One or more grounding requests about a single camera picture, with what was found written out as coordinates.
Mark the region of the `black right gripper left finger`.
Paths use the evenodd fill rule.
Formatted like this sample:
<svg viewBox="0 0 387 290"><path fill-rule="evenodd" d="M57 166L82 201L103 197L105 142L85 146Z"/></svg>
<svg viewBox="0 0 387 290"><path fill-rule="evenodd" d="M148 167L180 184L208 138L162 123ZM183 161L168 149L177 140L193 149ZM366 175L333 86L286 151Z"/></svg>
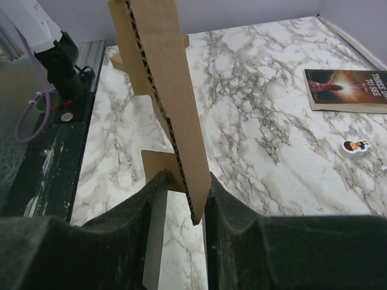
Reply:
<svg viewBox="0 0 387 290"><path fill-rule="evenodd" d="M1 219L2 289L157 289L167 174L81 227L54 216Z"/></svg>

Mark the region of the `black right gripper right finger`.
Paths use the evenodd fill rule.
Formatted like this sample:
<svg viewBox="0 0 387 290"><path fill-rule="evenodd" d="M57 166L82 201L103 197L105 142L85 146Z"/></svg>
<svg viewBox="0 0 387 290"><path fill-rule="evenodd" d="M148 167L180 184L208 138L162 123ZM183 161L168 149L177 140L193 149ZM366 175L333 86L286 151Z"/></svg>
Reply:
<svg viewBox="0 0 387 290"><path fill-rule="evenodd" d="M385 289L386 219L264 217L212 178L205 207L209 289Z"/></svg>

